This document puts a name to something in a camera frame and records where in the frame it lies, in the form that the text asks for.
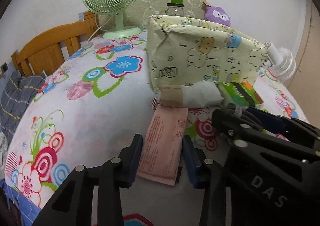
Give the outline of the pink packet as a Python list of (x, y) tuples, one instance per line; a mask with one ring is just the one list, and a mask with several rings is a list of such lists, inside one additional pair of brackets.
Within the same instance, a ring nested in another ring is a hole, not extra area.
[(187, 108), (157, 106), (144, 138), (138, 176), (175, 185), (187, 118)]

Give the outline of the wooden bed headboard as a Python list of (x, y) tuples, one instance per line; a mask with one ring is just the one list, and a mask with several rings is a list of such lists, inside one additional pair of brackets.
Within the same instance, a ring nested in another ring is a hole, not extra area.
[(16, 70), (22, 75), (32, 76), (45, 72), (51, 75), (65, 58), (61, 43), (65, 43), (69, 56), (81, 48), (80, 37), (89, 38), (96, 30), (96, 14), (87, 11), (84, 19), (71, 24), (49, 29), (27, 43), (19, 53), (11, 55)]

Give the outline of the grey plaid pillow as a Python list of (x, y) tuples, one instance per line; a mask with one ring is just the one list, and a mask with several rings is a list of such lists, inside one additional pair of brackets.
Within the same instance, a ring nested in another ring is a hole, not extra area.
[(1, 132), (10, 143), (31, 101), (46, 81), (45, 75), (25, 77), (16, 70), (1, 94)]

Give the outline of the beige cartoon cardboard panel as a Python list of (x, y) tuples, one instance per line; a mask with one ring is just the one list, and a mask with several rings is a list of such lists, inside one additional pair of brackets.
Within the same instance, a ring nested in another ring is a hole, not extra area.
[[(206, 0), (183, 0), (184, 15), (192, 18), (204, 18), (203, 2)], [(124, 13), (124, 24), (145, 30), (149, 16), (163, 13), (171, 0), (136, 0)]]

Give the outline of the floral patterned tablecloth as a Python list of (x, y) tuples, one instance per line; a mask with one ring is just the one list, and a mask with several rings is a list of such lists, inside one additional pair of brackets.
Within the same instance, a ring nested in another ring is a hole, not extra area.
[[(146, 33), (122, 40), (93, 39), (66, 60), (40, 88), (9, 145), (1, 188), (32, 225), (48, 199), (79, 164), (102, 165), (145, 136), (157, 97), (149, 83)], [(297, 101), (269, 71), (253, 88), (258, 108), (308, 122)], [(214, 136), (214, 107), (189, 109), (185, 132), (195, 147), (224, 163), (227, 144)], [(125, 225), (198, 225), (203, 191), (183, 174), (175, 186), (136, 177), (121, 190)]]

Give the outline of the glass jar with green lid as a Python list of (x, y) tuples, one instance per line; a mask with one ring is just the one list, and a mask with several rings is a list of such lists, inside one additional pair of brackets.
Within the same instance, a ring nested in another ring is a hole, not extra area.
[(184, 4), (183, 0), (170, 0), (167, 4), (167, 8), (162, 10), (160, 15), (170, 15), (170, 16), (184, 16)]

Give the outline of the yellow cartoon fabric storage box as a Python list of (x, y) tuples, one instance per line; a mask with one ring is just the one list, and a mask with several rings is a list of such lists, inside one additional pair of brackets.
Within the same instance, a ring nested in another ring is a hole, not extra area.
[(146, 50), (154, 92), (201, 81), (254, 84), (267, 60), (263, 43), (227, 25), (169, 15), (150, 16)]

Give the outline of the white soft cloth pack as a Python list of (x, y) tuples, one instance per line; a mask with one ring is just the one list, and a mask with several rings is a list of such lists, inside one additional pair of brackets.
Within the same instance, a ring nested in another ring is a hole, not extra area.
[(182, 86), (183, 106), (191, 109), (200, 109), (216, 106), (223, 101), (218, 87), (208, 81), (194, 83), (191, 86)]

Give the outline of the white standing fan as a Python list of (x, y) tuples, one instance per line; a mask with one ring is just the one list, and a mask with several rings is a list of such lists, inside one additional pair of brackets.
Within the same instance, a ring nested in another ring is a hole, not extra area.
[(264, 45), (267, 49), (267, 59), (263, 68), (278, 81), (286, 82), (296, 70), (296, 60), (291, 51), (286, 48), (277, 49), (271, 41), (266, 41)]

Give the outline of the purple bunny plush toy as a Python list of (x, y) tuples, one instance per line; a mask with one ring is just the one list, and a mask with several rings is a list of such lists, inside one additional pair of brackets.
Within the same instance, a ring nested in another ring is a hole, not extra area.
[(219, 23), (225, 26), (231, 26), (231, 20), (221, 7), (206, 6), (204, 11), (204, 19), (210, 22)]

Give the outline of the wall power socket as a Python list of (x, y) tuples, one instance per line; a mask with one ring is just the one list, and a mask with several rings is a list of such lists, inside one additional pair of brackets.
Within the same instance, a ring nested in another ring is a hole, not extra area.
[(8, 65), (6, 62), (1, 66), (1, 71), (3, 73), (6, 73), (8, 71)]

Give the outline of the beige wrapped packet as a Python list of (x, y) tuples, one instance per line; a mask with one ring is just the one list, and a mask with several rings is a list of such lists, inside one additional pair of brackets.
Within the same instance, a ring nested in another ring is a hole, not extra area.
[(163, 106), (182, 108), (183, 90), (180, 85), (163, 85), (158, 93), (157, 102)]

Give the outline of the green tissue pack black band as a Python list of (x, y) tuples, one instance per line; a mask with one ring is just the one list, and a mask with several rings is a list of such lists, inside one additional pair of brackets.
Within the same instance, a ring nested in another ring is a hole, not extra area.
[(222, 104), (224, 107), (231, 103), (250, 107), (256, 107), (264, 103), (249, 82), (225, 82), (219, 83), (217, 87), (223, 97)]

